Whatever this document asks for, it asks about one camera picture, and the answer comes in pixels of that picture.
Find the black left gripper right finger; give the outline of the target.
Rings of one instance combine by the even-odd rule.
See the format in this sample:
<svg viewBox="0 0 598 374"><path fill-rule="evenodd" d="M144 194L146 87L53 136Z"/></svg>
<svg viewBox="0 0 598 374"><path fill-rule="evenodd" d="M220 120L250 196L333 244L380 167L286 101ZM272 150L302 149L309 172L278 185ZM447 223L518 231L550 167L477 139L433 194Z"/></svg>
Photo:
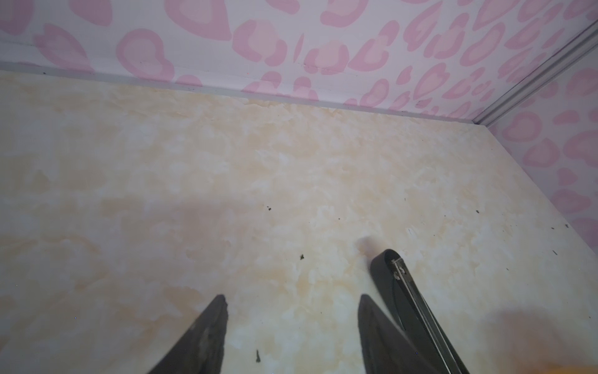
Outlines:
<svg viewBox="0 0 598 374"><path fill-rule="evenodd" d="M366 294L360 297L358 330L367 374L439 373Z"/></svg>

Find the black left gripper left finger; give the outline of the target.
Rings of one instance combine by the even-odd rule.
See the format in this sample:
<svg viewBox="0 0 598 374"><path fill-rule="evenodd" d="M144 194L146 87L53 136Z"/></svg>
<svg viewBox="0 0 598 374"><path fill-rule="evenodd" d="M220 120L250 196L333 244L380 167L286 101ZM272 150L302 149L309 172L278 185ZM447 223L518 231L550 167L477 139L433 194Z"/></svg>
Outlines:
<svg viewBox="0 0 598 374"><path fill-rule="evenodd" d="M221 373L227 321L226 298L217 295L149 373Z"/></svg>

